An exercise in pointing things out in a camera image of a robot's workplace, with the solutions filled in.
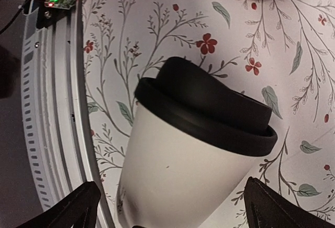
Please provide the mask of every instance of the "bolt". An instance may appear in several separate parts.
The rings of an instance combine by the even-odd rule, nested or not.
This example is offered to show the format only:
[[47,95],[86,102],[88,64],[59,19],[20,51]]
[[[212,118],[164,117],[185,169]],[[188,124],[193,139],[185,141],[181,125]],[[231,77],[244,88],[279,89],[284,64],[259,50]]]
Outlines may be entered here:
[[46,11],[46,12],[44,13],[44,17],[46,17],[46,19],[50,19],[50,18],[51,18],[51,13],[50,13],[50,11]]

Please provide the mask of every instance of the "gray surface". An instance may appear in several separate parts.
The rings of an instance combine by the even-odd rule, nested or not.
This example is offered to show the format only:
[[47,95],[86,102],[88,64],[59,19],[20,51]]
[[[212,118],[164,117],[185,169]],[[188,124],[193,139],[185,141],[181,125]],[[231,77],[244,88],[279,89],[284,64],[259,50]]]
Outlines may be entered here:
[[[0,1],[0,29],[20,4],[22,1]],[[18,58],[24,23],[25,18],[20,15],[0,36],[0,44]],[[0,151],[0,228],[12,228],[42,212],[27,156],[19,86],[11,98],[0,99]]]

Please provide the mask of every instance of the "floral pattern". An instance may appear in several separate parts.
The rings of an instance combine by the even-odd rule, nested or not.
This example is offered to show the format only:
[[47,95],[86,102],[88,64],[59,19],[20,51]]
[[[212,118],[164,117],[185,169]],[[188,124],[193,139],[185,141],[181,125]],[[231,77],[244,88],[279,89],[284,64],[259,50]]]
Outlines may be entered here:
[[201,225],[248,227],[243,186],[257,177],[335,223],[335,0],[83,0],[84,67],[96,161],[110,211],[138,80],[170,56],[191,60],[273,109],[273,152]]

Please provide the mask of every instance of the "black lid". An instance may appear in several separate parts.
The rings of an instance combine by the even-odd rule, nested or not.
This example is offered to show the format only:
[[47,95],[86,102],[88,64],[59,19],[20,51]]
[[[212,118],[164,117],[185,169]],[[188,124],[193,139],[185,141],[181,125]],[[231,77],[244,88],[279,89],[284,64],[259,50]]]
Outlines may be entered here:
[[142,78],[135,96],[165,122],[220,149],[265,156],[277,141],[268,126],[271,108],[183,58],[169,58],[156,79]]

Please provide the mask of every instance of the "cable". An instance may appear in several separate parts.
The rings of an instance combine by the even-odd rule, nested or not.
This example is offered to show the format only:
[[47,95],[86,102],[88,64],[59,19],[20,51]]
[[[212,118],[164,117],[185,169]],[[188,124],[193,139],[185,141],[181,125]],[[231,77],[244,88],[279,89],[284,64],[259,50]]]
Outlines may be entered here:
[[10,20],[10,22],[2,30],[0,30],[0,35],[2,35],[13,24],[13,22],[20,15],[20,13],[22,12],[22,10],[25,9],[25,6],[28,4],[28,2],[30,2],[30,0],[26,0],[23,3],[23,5],[21,5],[21,8],[19,8],[18,12],[16,12],[16,14],[14,15],[14,17]]

